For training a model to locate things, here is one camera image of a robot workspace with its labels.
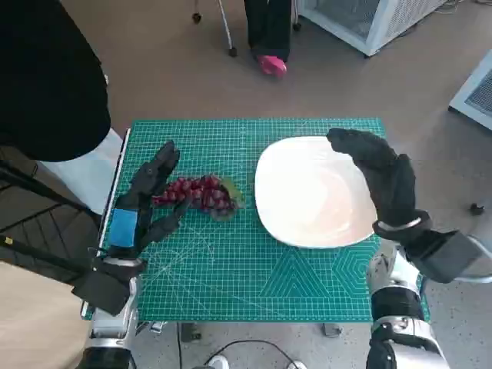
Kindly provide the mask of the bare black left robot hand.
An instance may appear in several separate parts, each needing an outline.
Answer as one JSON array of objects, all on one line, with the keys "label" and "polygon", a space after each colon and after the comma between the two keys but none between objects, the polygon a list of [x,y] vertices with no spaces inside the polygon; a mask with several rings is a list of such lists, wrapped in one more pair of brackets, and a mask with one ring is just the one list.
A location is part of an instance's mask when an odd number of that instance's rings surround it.
[{"label": "bare black left robot hand", "polygon": [[175,143],[166,142],[134,173],[129,189],[117,197],[108,234],[111,256],[136,259],[150,243],[162,241],[179,228],[191,204],[189,195],[173,200],[173,212],[152,221],[152,198],[163,192],[179,158]]}]

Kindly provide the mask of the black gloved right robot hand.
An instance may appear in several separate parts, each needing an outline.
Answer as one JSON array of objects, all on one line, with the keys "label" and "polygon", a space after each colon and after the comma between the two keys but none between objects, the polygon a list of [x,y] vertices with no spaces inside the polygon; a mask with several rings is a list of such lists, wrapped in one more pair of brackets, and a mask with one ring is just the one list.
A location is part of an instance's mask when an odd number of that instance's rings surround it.
[{"label": "black gloved right robot hand", "polygon": [[396,228],[419,217],[414,170],[406,154],[396,153],[386,140],[367,131],[332,128],[327,139],[363,173],[379,221]]}]

